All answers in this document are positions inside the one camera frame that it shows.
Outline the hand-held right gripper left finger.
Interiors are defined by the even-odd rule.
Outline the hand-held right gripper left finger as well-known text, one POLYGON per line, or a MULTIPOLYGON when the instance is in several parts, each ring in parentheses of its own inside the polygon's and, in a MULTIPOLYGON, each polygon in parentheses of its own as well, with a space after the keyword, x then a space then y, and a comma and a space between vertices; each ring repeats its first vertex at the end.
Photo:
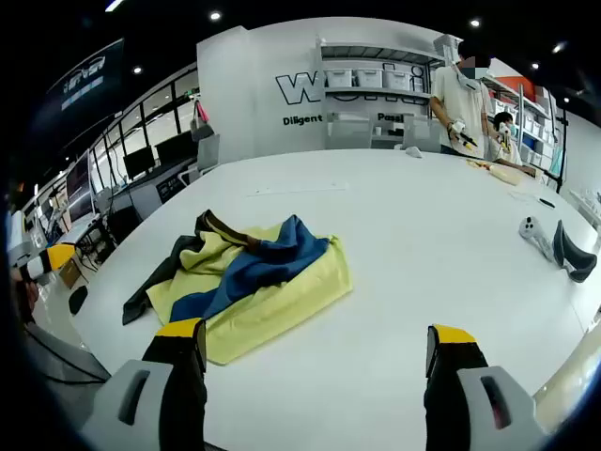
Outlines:
POLYGON ((81 435, 94 450, 203 450, 206 370, 206 323, 165 325, 95 394, 81 435))

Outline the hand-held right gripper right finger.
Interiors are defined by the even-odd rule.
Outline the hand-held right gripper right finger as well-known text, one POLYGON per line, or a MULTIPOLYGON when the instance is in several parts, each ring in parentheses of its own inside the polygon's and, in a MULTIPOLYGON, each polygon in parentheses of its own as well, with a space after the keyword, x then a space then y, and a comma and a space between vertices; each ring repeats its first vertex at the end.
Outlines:
POLYGON ((428 327, 425 377, 427 450, 538 450, 547 441, 532 397, 466 331, 428 327))

